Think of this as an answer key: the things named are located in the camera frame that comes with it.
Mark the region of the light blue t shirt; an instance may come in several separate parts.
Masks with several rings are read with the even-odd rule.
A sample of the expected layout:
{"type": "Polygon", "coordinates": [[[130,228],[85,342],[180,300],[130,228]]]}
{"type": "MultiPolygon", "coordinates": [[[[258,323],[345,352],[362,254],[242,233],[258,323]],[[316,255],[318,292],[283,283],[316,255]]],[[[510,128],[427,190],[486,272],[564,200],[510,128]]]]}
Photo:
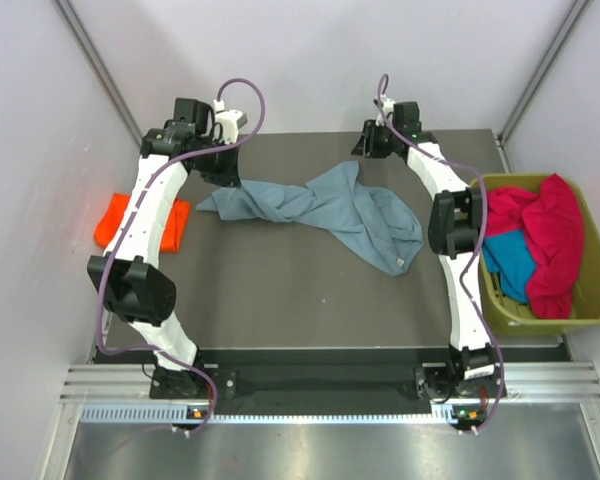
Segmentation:
{"type": "Polygon", "coordinates": [[[368,264],[391,276],[407,272],[424,246],[422,226],[393,191],[358,181],[359,163],[345,161],[303,186],[244,180],[222,187],[196,209],[224,221],[299,223],[331,233],[368,264]]]}

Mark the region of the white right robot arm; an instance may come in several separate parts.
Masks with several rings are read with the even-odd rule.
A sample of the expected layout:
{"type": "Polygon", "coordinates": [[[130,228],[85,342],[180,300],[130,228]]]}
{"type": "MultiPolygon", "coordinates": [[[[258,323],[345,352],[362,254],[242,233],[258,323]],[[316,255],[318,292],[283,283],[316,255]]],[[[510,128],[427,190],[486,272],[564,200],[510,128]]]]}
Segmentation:
{"type": "Polygon", "coordinates": [[[363,124],[352,153],[365,158],[399,156],[432,199],[427,238],[446,279],[451,311],[449,388],[467,396],[496,370],[496,355],[480,305],[479,256],[483,199],[442,155],[435,137],[422,130],[419,105],[382,94],[376,119],[363,124]]]}

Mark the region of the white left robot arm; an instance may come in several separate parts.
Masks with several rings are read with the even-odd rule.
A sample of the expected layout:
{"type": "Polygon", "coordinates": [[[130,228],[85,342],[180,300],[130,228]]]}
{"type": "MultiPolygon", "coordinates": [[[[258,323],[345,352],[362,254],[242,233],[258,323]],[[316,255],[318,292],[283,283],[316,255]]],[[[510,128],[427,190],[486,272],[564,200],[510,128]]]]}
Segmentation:
{"type": "Polygon", "coordinates": [[[245,113],[221,100],[176,99],[172,118],[144,135],[120,225],[104,254],[87,264],[102,306],[154,346],[158,365],[174,371],[172,384],[189,397],[204,390],[207,374],[194,364],[198,348],[176,317],[176,286],[159,269],[161,242],[192,171],[207,183],[239,186],[234,144],[246,122],[245,113]]]}

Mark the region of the folded orange t shirt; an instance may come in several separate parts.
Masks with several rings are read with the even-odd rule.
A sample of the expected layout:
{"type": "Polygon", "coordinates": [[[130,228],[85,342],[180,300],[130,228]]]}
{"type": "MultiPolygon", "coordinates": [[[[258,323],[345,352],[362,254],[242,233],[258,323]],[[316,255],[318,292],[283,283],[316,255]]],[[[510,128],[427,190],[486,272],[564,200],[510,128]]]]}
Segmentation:
{"type": "MultiPolygon", "coordinates": [[[[121,229],[121,222],[130,198],[131,196],[128,194],[114,193],[112,195],[106,212],[93,232],[94,241],[99,247],[106,248],[121,229]]],[[[161,253],[175,253],[180,250],[190,211],[191,204],[189,202],[179,198],[174,200],[161,239],[161,253]]]]}

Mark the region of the bright blue t shirt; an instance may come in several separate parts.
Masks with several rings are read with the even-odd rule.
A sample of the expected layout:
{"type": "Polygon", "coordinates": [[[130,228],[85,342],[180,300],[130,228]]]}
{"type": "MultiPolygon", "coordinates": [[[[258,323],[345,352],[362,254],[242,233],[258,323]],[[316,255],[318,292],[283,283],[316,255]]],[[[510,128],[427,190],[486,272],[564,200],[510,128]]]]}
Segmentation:
{"type": "Polygon", "coordinates": [[[529,302],[526,286],[536,270],[522,230],[486,237],[483,257],[489,273],[497,274],[504,295],[518,303],[529,302]]]}

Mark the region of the red t shirt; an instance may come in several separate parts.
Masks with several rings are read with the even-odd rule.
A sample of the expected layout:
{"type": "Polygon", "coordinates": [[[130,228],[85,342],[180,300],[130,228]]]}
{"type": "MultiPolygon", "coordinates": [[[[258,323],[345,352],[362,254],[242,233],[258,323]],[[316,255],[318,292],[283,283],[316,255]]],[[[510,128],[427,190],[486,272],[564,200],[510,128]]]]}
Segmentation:
{"type": "Polygon", "coordinates": [[[536,270],[526,286],[534,316],[566,319],[584,255],[584,220],[571,186],[559,175],[544,178],[536,192],[521,187],[487,195],[486,237],[522,230],[536,270]]]}

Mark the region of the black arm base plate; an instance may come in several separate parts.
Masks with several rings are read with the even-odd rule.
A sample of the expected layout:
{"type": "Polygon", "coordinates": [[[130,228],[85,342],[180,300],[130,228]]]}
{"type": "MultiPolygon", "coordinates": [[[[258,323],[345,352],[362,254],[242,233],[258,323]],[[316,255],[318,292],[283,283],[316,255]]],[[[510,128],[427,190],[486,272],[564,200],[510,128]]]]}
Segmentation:
{"type": "Polygon", "coordinates": [[[214,381],[220,399],[238,399],[257,393],[274,392],[313,395],[335,392],[395,394],[409,401],[472,395],[480,388],[495,394],[501,386],[499,369],[486,376],[460,377],[452,366],[405,366],[389,364],[280,364],[200,365],[201,374],[190,370],[154,370],[153,398],[211,396],[214,381]]]}

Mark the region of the aluminium frame rail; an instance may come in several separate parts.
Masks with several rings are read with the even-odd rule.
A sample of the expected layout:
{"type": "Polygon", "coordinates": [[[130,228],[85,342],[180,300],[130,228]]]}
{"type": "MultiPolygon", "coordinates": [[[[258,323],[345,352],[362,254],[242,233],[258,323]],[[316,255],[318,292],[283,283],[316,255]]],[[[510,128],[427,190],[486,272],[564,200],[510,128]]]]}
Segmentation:
{"type": "MultiPolygon", "coordinates": [[[[150,398],[153,368],[76,365],[61,390],[65,401],[132,403],[150,398]]],[[[513,362],[505,367],[503,403],[600,403],[600,379],[590,362],[513,362]]]]}

